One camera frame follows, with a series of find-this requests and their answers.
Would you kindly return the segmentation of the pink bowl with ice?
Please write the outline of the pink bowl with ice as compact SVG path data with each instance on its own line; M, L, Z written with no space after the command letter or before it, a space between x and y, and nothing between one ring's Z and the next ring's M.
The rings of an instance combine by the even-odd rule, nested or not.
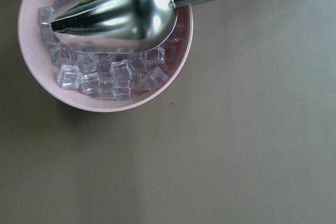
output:
M54 0L23 0L18 18L18 39L27 67L38 83L52 96L72 107L92 112L117 112L143 105L163 92L181 71L192 42L193 14L189 7L179 10L178 22L184 24L184 39L176 45L173 62L169 63L166 84L154 92L134 92L127 100L101 100L75 90L61 89L56 80L59 66L51 64L49 47L42 43L38 10Z

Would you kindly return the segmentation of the metal ice scoop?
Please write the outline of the metal ice scoop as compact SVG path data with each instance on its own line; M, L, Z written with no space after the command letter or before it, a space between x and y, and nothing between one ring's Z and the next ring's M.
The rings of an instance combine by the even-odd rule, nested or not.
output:
M71 0L50 24L63 44L79 52L143 52L170 36L180 8L209 1Z

